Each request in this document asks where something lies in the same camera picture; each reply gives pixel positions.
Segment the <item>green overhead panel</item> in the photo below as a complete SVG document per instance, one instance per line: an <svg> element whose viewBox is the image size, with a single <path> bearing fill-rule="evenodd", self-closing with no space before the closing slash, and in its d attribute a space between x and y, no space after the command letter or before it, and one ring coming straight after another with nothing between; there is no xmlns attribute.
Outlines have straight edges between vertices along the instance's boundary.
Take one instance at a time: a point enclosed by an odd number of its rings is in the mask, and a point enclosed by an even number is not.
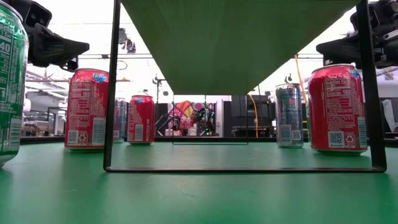
<svg viewBox="0 0 398 224"><path fill-rule="evenodd" d="M239 95L358 2L123 0L123 5L174 94Z"/></svg>

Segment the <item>barcode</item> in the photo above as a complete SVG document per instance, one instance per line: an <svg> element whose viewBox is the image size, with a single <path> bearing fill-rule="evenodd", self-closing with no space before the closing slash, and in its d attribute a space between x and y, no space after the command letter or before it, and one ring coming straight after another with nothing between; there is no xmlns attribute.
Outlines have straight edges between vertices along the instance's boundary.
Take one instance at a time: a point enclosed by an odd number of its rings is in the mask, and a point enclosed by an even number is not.
<svg viewBox="0 0 398 224"><path fill-rule="evenodd" d="M282 124L280 128L280 141L292 142L292 126L290 124Z"/></svg>
<svg viewBox="0 0 398 224"><path fill-rule="evenodd" d="M344 147L344 132L329 131L329 147Z"/></svg>
<svg viewBox="0 0 398 224"><path fill-rule="evenodd" d="M19 149L19 141L21 138L21 119L11 119L11 131L10 131L10 138L9 138L9 151L15 151Z"/></svg>
<svg viewBox="0 0 398 224"><path fill-rule="evenodd" d="M368 147L366 136L366 122L364 117L358 117L359 147Z"/></svg>
<svg viewBox="0 0 398 224"><path fill-rule="evenodd" d="M105 118L94 118L93 120L93 146L105 144Z"/></svg>
<svg viewBox="0 0 398 224"><path fill-rule="evenodd" d="M292 131L292 140L301 140L301 131Z"/></svg>
<svg viewBox="0 0 398 224"><path fill-rule="evenodd" d="M114 139L119 139L119 131L113 130L113 138Z"/></svg>
<svg viewBox="0 0 398 224"><path fill-rule="evenodd" d="M136 124L136 129L134 133L135 141L142 141L142 137L144 135L144 127L142 124Z"/></svg>
<svg viewBox="0 0 398 224"><path fill-rule="evenodd" d="M68 132L68 145L77 144L77 136L79 134L78 130L69 130Z"/></svg>

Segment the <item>red can with white text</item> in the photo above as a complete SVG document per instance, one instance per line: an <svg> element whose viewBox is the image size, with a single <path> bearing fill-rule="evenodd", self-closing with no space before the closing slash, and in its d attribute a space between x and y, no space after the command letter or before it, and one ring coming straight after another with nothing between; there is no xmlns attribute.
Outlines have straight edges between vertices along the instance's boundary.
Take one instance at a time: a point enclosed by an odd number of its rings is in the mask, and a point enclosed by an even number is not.
<svg viewBox="0 0 398 224"><path fill-rule="evenodd" d="M352 65L330 65L308 81L312 148L359 155L368 148L361 77Z"/></svg>
<svg viewBox="0 0 398 224"><path fill-rule="evenodd" d="M155 140L155 104L151 96L131 98L127 124L127 141L150 144Z"/></svg>
<svg viewBox="0 0 398 224"><path fill-rule="evenodd" d="M109 73L76 70L69 86L65 147L74 152L102 151Z"/></svg>

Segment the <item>green table surface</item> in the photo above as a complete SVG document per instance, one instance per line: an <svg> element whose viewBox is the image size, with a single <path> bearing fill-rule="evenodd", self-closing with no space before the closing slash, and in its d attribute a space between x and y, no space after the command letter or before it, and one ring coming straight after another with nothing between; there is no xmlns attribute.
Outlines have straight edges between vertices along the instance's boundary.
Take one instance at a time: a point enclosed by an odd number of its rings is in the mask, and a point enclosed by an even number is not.
<svg viewBox="0 0 398 224"><path fill-rule="evenodd" d="M0 170L0 223L398 223L398 149L385 174L111 174L103 154L21 146ZM275 143L114 146L116 166L369 166Z"/></svg>
<svg viewBox="0 0 398 224"><path fill-rule="evenodd" d="M245 95L359 1L122 2L174 94Z"/></svg>

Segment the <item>recycling symbol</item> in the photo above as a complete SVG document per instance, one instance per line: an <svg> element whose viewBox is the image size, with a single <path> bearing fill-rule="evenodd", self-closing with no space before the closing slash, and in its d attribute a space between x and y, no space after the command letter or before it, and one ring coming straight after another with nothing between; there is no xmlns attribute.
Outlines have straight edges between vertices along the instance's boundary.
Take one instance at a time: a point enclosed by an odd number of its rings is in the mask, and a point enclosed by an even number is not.
<svg viewBox="0 0 398 224"><path fill-rule="evenodd" d="M85 134L81 134L81 135L79 135L79 141L85 142L85 141L86 141L86 139L87 139L87 137L86 137L86 135L85 135Z"/></svg>
<svg viewBox="0 0 398 224"><path fill-rule="evenodd" d="M353 143L354 142L354 137L353 136L347 136L346 137L346 142L347 143Z"/></svg>

